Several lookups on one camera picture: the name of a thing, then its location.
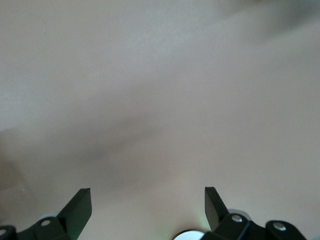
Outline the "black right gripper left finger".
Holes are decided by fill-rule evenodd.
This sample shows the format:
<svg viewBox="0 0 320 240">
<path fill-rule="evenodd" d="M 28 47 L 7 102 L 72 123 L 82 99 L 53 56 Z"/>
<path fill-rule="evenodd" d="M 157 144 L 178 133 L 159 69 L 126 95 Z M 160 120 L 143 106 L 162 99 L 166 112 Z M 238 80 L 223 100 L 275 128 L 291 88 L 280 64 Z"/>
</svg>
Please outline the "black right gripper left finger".
<svg viewBox="0 0 320 240">
<path fill-rule="evenodd" d="M 40 219 L 17 232 L 13 225 L 0 227 L 2 240 L 77 240 L 92 215 L 91 189 L 81 188 L 57 216 Z"/>
</svg>

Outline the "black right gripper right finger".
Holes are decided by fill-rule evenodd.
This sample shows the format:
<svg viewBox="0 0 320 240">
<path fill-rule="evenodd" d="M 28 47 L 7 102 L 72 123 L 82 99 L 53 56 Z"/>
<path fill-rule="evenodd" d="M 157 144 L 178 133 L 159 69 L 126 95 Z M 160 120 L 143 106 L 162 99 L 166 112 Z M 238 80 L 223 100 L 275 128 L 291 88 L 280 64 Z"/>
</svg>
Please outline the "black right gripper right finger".
<svg viewBox="0 0 320 240">
<path fill-rule="evenodd" d="M 215 187 L 204 190 L 205 215 L 210 231 L 205 240 L 304 240 L 306 237 L 291 223 L 270 220 L 259 226 L 240 213 L 230 213 Z"/>
</svg>

